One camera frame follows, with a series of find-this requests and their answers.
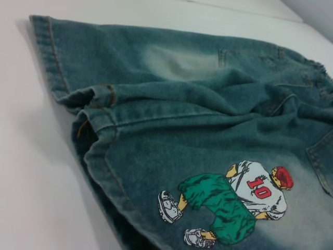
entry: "white surface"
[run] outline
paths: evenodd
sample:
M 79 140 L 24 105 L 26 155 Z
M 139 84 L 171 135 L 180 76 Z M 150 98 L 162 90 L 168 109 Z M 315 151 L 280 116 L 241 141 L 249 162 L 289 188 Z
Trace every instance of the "white surface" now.
M 297 12 L 304 22 L 333 41 L 333 1 L 332 0 L 283 0 Z
M 296 15 L 280 0 L 171 0 L 183 1 L 194 4 L 203 4 L 213 7 L 235 10 L 243 13 L 252 13 L 259 16 L 269 16 L 294 22 L 302 22 L 302 18 Z
M 258 1 L 248 2 L 261 9 Z M 0 7 L 0 249 L 3 250 L 120 250 L 75 160 L 69 140 L 74 118 L 54 103 L 47 90 L 27 31 L 29 14 L 265 40 L 321 61 L 333 73 L 333 45 L 302 23 L 171 0 L 3 0 Z

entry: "pocket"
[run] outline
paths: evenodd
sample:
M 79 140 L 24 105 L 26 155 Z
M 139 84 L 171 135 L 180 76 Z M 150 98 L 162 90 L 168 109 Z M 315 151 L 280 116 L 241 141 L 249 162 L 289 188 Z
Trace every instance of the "pocket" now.
M 324 191 L 333 197 L 333 130 L 307 148 L 306 153 Z

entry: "hem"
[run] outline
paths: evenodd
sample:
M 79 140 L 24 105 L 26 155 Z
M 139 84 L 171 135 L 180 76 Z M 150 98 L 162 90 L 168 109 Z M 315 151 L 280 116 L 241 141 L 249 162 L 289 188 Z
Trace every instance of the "hem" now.
M 59 101 L 62 97 L 69 94 L 69 89 L 60 69 L 50 17 L 30 16 L 29 18 L 52 94 Z

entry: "red number 10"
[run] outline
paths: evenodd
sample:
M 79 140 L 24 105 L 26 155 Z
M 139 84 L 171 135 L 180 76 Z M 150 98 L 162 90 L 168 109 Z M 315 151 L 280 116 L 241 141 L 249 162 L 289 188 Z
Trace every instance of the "red number 10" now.
M 264 182 L 260 178 L 256 178 L 254 181 L 248 181 L 247 184 L 249 188 L 254 189 L 256 186 L 264 184 Z M 261 188 L 256 189 L 254 191 L 254 194 L 259 199 L 265 199 L 267 197 L 270 197 L 272 195 L 272 192 L 271 190 L 269 190 L 268 187 L 262 186 Z

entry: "cartoon football player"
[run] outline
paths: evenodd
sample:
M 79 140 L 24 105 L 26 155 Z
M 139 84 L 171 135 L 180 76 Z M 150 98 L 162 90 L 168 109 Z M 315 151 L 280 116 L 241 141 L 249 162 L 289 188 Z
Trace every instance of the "cartoon football player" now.
M 269 174 L 258 162 L 242 161 L 232 165 L 226 176 L 200 174 L 178 186 L 177 202 L 169 191 L 158 195 L 162 219 L 174 223 L 181 219 L 185 207 L 198 210 L 206 206 L 215 214 L 210 230 L 188 229 L 187 245 L 212 248 L 216 241 L 231 245 L 254 231 L 256 220 L 278 220 L 287 210 L 282 190 L 290 190 L 293 180 L 284 167 L 275 167 Z

